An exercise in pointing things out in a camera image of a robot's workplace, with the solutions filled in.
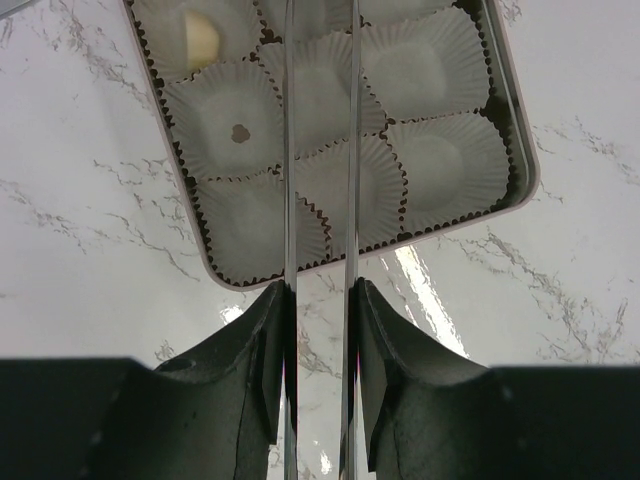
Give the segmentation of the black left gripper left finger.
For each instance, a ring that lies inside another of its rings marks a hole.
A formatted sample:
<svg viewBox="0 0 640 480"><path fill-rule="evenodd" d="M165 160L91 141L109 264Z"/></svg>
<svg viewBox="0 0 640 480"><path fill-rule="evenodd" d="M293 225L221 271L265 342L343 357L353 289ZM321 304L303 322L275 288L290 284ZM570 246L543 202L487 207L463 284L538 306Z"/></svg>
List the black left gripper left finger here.
<svg viewBox="0 0 640 480"><path fill-rule="evenodd" d="M5 479L263 479L277 440L285 286L148 368L130 358L5 359Z"/></svg>

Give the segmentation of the metal tongs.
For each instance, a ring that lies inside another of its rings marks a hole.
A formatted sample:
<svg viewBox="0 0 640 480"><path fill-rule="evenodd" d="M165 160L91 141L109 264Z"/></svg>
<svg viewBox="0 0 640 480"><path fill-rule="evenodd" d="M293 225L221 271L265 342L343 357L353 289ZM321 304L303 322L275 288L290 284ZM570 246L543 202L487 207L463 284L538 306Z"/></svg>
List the metal tongs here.
<svg viewBox="0 0 640 480"><path fill-rule="evenodd" d="M284 329L284 383L285 383L285 433L284 477L298 477L298 344L297 344L297 225L295 184L295 94L294 94L294 6L288 1L284 18L284 281L287 287L285 311L288 314ZM352 49L350 81L350 139L348 169L348 228L345 260L345 313L343 327L343 368L341 387L341 429L339 477L357 477L356 449L356 384L357 339L354 331L353 294L357 280L358 264L358 201L360 175L360 127L361 127L361 23L360 3L352 3Z"/></svg>

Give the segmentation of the white teardrop chocolate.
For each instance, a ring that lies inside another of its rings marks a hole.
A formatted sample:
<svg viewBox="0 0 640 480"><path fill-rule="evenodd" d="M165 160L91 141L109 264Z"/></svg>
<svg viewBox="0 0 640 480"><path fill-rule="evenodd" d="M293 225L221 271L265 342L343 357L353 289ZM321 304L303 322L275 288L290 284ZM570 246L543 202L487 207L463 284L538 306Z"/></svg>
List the white teardrop chocolate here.
<svg viewBox="0 0 640 480"><path fill-rule="evenodd" d="M218 60L220 35L205 15L187 10L185 34L187 66L191 71L202 69Z"/></svg>

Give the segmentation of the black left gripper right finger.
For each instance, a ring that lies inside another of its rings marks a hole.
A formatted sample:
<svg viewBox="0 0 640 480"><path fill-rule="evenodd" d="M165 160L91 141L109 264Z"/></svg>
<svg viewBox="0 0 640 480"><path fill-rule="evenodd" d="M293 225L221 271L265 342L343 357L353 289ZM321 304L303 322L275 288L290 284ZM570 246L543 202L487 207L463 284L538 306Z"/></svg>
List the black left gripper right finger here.
<svg viewBox="0 0 640 480"><path fill-rule="evenodd" d="M367 464L380 479L635 479L635 366L485 367L356 284Z"/></svg>

